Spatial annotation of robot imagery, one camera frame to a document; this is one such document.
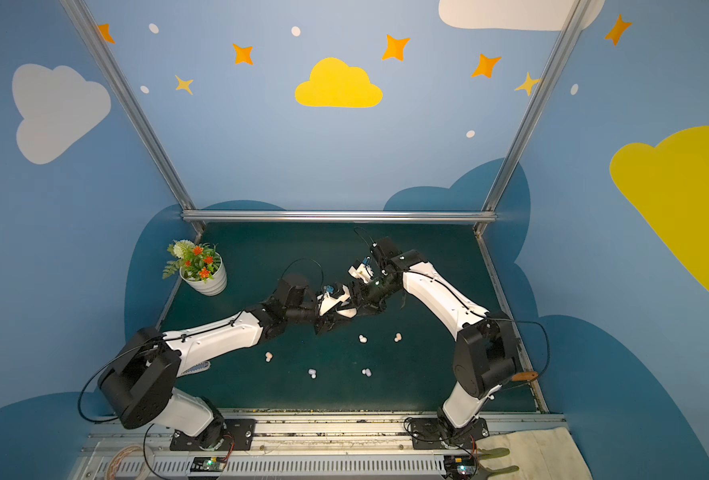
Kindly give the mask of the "white earbud charging case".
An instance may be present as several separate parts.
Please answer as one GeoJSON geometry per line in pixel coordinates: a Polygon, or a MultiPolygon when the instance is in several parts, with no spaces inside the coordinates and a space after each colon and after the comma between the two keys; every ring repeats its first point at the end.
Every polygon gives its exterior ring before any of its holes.
{"type": "Polygon", "coordinates": [[[346,308],[346,309],[338,309],[336,310],[336,315],[348,319],[352,319],[356,317],[358,314],[358,309],[357,308],[346,308]]]}

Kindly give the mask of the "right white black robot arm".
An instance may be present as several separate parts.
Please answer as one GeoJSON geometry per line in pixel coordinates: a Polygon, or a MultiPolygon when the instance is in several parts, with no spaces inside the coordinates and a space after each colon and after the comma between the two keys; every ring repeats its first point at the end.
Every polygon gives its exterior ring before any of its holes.
{"type": "Polygon", "coordinates": [[[455,340],[456,384],[439,410],[439,420],[456,433],[473,423],[483,406],[522,371],[512,320],[490,312],[450,284],[422,253],[402,251],[391,238],[370,247],[370,255],[350,266],[350,304],[358,312],[380,310],[397,292],[418,299],[455,340]]]}

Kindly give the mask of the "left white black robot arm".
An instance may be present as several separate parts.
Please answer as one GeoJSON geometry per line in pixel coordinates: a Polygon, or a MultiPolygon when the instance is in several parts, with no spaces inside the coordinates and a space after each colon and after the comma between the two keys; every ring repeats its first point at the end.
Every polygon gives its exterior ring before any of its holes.
{"type": "Polygon", "coordinates": [[[332,329],[358,313],[356,286],[336,283],[310,290],[298,274],[284,276],[269,298],[224,320],[160,332],[138,330],[98,378],[98,388],[122,427],[158,424],[186,436],[200,450],[217,450],[226,439],[220,410],[176,388],[178,378],[232,351],[282,335],[292,323],[316,332],[332,329]]]}

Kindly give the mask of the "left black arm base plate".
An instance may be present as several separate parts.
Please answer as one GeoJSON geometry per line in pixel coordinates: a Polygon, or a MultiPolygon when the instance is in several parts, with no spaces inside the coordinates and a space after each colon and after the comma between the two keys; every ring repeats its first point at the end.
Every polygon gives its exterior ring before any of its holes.
{"type": "Polygon", "coordinates": [[[197,436],[176,430],[170,451],[248,451],[252,447],[254,430],[256,420],[252,418],[216,418],[197,436]]]}

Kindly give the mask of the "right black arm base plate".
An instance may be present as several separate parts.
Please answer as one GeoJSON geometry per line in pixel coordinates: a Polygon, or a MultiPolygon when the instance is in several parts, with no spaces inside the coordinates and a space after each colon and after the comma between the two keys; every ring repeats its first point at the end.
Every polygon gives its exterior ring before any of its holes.
{"type": "Polygon", "coordinates": [[[408,417],[403,426],[416,450],[471,450],[476,441],[489,436],[488,425],[484,419],[474,419],[470,425],[456,428],[441,418],[408,417]]]}

